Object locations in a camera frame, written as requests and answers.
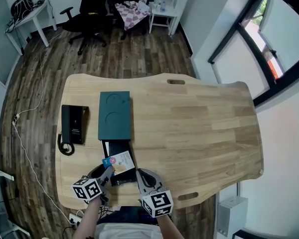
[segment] white device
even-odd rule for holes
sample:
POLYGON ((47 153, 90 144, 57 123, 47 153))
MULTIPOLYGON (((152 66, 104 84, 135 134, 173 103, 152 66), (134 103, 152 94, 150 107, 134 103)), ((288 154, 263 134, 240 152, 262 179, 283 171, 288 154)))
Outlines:
POLYGON ((248 198, 234 196, 218 204, 217 231, 228 237, 242 229, 247 219, 248 198))
POLYGON ((158 192, 141 197, 142 206, 153 217, 170 214, 173 210, 173 198, 170 191, 158 192))
POLYGON ((102 194, 96 179, 80 179, 72 184, 72 189, 78 199, 91 201, 102 194))

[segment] person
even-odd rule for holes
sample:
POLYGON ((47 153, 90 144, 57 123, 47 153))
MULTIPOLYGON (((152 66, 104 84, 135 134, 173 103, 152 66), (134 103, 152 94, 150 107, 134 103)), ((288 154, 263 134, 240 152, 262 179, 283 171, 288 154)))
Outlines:
POLYGON ((100 206, 100 196, 89 202, 73 239, 183 239, 168 215, 156 218, 158 227, 138 223, 137 215, 125 212, 125 208, 121 207, 119 211, 106 215, 98 221, 100 206))

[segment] wooden floor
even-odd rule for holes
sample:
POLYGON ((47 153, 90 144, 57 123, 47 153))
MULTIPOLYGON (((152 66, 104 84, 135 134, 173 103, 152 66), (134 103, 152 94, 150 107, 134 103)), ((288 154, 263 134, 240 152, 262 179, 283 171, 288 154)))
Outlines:
MULTIPOLYGON (((182 73, 194 77, 189 53, 182 34, 177 31, 170 38, 167 29, 155 27, 152 34, 134 32, 121 41, 121 30, 108 29, 103 37, 108 45, 90 41, 81 56, 77 51, 81 40, 68 43, 75 33, 46 32, 51 41, 43 48, 39 36, 33 37, 12 76, 0 119, 0 169, 16 177, 20 196, 6 203, 10 219, 31 233, 31 238, 62 238, 69 224, 53 206, 36 182, 20 141, 11 125, 14 113, 34 108, 41 97, 40 51, 44 81, 43 99, 38 109, 21 114, 17 129, 39 181, 51 198, 68 217, 75 210, 63 208, 58 203, 55 182, 55 136, 58 111, 66 78, 71 74, 87 73, 110 78, 136 78, 159 73, 182 73)), ((2 191, 5 197, 14 197, 13 183, 8 182, 2 191)), ((185 238, 211 239, 214 232, 215 197, 201 205, 176 210, 173 220, 185 238)), ((67 229, 64 238, 71 238, 72 229, 67 229)))

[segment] dark green box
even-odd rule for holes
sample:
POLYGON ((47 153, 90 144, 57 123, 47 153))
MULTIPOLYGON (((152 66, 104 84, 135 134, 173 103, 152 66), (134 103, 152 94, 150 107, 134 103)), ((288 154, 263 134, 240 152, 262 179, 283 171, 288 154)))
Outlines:
POLYGON ((101 92, 99 140, 130 140, 130 92, 101 92))

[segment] white shirt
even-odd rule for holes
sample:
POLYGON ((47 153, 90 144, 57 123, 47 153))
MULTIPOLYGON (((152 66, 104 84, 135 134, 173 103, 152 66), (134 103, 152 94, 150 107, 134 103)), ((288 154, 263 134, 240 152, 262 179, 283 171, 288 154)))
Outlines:
POLYGON ((133 223, 102 223, 96 226, 95 239, 162 239, 159 226, 133 223))

